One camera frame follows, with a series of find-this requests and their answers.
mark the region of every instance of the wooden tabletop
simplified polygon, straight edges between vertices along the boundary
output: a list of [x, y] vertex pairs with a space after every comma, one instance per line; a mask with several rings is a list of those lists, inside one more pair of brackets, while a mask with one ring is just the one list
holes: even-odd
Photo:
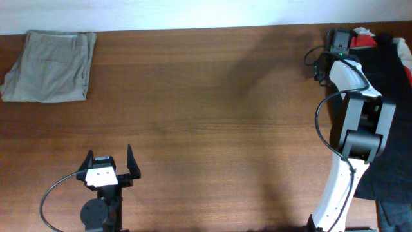
[[[89, 149], [125, 173], [128, 144], [142, 178], [123, 191], [125, 229], [305, 225], [332, 154], [314, 127], [325, 89], [303, 56], [337, 26], [412, 39], [409, 22], [98, 33], [86, 101], [0, 103], [0, 231], [47, 231], [44, 192]], [[0, 37], [2, 78], [23, 44], [23, 35]], [[327, 110], [320, 122], [327, 137]], [[82, 231], [92, 198], [83, 183], [63, 182], [46, 218]], [[375, 203], [355, 199], [346, 225], [377, 228]]]

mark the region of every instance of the black cable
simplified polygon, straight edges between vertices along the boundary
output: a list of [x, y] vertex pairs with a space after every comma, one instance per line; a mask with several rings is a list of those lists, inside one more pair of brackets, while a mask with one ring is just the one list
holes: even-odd
[[84, 173], [84, 172], [86, 172], [86, 171], [87, 171], [87, 170], [77, 171], [77, 172], [72, 173], [72, 174], [70, 174], [70, 175], [68, 175], [68, 176], [66, 176], [66, 177], [63, 177], [61, 180], [57, 181], [52, 187], [50, 187], [50, 189], [47, 190], [47, 192], [44, 194], [43, 198], [41, 199], [41, 201], [40, 201], [40, 217], [41, 217], [41, 220], [43, 220], [43, 222], [46, 224], [46, 226], [48, 226], [48, 227], [49, 227], [50, 229], [52, 229], [53, 231], [63, 232], [63, 231], [57, 229], [56, 227], [52, 226], [52, 225], [46, 220], [46, 218], [45, 218], [44, 215], [43, 215], [43, 204], [44, 204], [44, 201], [46, 200], [47, 195], [50, 193], [51, 190], [53, 190], [53, 188], [55, 188], [56, 186], [58, 186], [61, 182], [69, 179], [69, 178], [72, 177], [72, 176], [75, 176], [75, 175], [78, 175], [78, 174], [82, 174], [82, 173]]
[[311, 54], [314, 50], [317, 50], [317, 49], [320, 49], [320, 48], [326, 48], [326, 46], [325, 46], [325, 45], [321, 45], [321, 46], [317, 46], [317, 47], [314, 47], [314, 48], [312, 48], [311, 50], [309, 50], [309, 52], [304, 56], [304, 59], [303, 59], [304, 65], [306, 65], [306, 66], [313, 66], [313, 65], [315, 64], [315, 62], [309, 64], [309, 63], [307, 63], [306, 60], [307, 60], [309, 54]]
[[[318, 48], [320, 48], [320, 47], [321, 47], [321, 46], [312, 48], [312, 49], [305, 55], [305, 57], [304, 57], [304, 63], [305, 63], [306, 65], [310, 65], [310, 64], [307, 64], [307, 63], [306, 63], [306, 58], [307, 58], [308, 54], [310, 54], [312, 51], [314, 51], [314, 50], [316, 50], [316, 49], [318, 49]], [[333, 148], [333, 147], [326, 141], [326, 139], [323, 137], [323, 135], [322, 135], [322, 133], [321, 133], [321, 129], [319, 128], [319, 112], [320, 112], [320, 110], [321, 110], [321, 108], [322, 108], [322, 105], [323, 105], [325, 102], [327, 102], [327, 101], [329, 101], [330, 99], [332, 99], [333, 97], [338, 96], [338, 95], [340, 95], [340, 94], [342, 94], [342, 93], [348, 94], [348, 93], [350, 93], [350, 92], [360, 92], [360, 91], [364, 91], [364, 90], [367, 90], [367, 89], [370, 87], [370, 85], [369, 85], [369, 82], [368, 82], [367, 78], [363, 75], [363, 73], [360, 72], [356, 67], [354, 67], [352, 64], [350, 64], [348, 61], [345, 61], [341, 56], [339, 56], [339, 55], [337, 55], [337, 54], [334, 54], [334, 53], [331, 53], [331, 52], [328, 52], [328, 51], [322, 52], [322, 54], [319, 56], [319, 58], [320, 58], [322, 55], [330, 55], [330, 56], [336, 58], [337, 60], [341, 61], [342, 63], [346, 64], [347, 66], [349, 66], [353, 71], [355, 71], [355, 72], [359, 75], [359, 77], [364, 81], [364, 84], [365, 84], [365, 86], [362, 87], [362, 88], [357, 88], [357, 89], [352, 89], [352, 90], [343, 90], [343, 91], [339, 91], [339, 92], [333, 93], [333, 94], [327, 96], [325, 99], [323, 99], [323, 100], [321, 101], [321, 103], [319, 103], [318, 107], [316, 108], [316, 113], [315, 113], [315, 128], [316, 128], [316, 132], [317, 132], [319, 138], [321, 139], [321, 141], [323, 142], [323, 144], [326, 145], [326, 147], [328, 147], [330, 150], [332, 150], [336, 155], [338, 155], [343, 161], [345, 161], [345, 162], [349, 165], [349, 170], [350, 170], [350, 172], [351, 172], [351, 180], [350, 180], [349, 192], [348, 192], [348, 194], [347, 194], [347, 196], [346, 196], [346, 199], [345, 199], [345, 201], [344, 201], [344, 203], [343, 203], [341, 212], [339, 213], [339, 215], [338, 215], [338, 217], [336, 218], [335, 222], [332, 224], [332, 226], [331, 226], [330, 229], [328, 230], [328, 232], [331, 232], [332, 229], [336, 226], [336, 224], [337, 224], [337, 222], [339, 221], [339, 219], [341, 218], [341, 216], [342, 216], [342, 214], [343, 214], [343, 211], [344, 211], [344, 208], [346, 207], [346, 205], [347, 205], [347, 203], [348, 203], [348, 201], [349, 201], [349, 197], [350, 197], [351, 192], [352, 192], [352, 189], [353, 189], [353, 183], [354, 183], [354, 181], [355, 181], [355, 172], [356, 172], [356, 170], [353, 168], [352, 163], [349, 161], [349, 159], [346, 158], [346, 157], [344, 157], [342, 154], [340, 154], [340, 153], [339, 153], [335, 148]]]

